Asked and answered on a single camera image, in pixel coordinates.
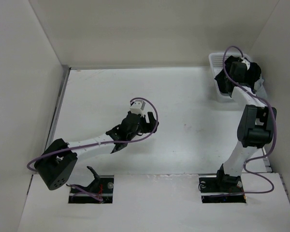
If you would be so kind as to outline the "black tank top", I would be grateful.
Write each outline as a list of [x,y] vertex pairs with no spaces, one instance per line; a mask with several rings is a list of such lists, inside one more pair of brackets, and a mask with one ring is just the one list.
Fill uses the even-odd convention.
[[[224,64],[229,77],[233,81],[239,85],[250,87],[253,93],[257,91],[255,84],[261,77],[261,68],[257,63],[250,62],[246,58],[230,56],[225,60]],[[215,80],[219,91],[222,94],[231,96],[236,85],[227,78],[223,69],[215,76]]]

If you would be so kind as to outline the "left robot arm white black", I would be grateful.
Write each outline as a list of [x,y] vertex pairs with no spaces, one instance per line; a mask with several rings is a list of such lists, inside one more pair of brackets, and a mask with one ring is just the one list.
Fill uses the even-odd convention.
[[97,155],[113,154],[128,144],[145,140],[157,131],[158,116],[148,112],[146,116],[128,112],[122,122],[101,136],[93,139],[66,142],[56,139],[34,161],[34,168],[49,190],[56,190],[64,184],[70,185],[77,162]]

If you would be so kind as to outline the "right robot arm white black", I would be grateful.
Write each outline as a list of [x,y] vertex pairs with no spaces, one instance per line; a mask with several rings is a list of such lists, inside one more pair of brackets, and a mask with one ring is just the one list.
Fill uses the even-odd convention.
[[242,171],[253,161],[253,155],[267,144],[276,141],[276,109],[252,91],[247,82],[249,63],[246,59],[233,61],[224,69],[226,88],[231,98],[243,108],[238,129],[237,144],[230,157],[222,164],[214,180],[221,192],[244,193]]

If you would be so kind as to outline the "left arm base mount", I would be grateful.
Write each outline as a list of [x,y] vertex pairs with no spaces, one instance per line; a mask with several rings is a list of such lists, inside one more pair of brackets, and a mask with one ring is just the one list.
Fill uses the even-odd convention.
[[92,181],[87,186],[74,184],[70,187],[68,203],[72,204],[111,204],[115,177],[113,175],[99,175],[92,167],[87,166],[92,174]]

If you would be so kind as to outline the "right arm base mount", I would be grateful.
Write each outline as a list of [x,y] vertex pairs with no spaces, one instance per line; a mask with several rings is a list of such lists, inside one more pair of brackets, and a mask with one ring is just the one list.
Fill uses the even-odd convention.
[[198,188],[202,203],[246,203],[242,182],[228,183],[217,177],[201,176]]

